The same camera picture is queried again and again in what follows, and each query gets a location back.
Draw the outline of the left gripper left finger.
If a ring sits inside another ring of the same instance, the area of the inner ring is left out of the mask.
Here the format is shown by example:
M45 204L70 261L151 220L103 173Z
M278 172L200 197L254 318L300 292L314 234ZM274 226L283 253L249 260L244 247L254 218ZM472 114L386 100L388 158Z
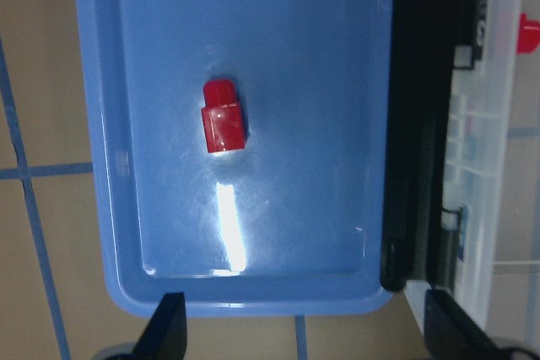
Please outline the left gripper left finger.
M187 349L184 293L167 293L132 349L135 359L183 359Z

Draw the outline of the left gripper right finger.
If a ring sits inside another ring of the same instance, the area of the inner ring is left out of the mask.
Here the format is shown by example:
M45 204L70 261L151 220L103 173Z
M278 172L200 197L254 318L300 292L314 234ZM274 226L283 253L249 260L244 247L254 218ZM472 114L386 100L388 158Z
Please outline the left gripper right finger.
M425 294L424 344L432 359L506 359L506 353L440 289Z

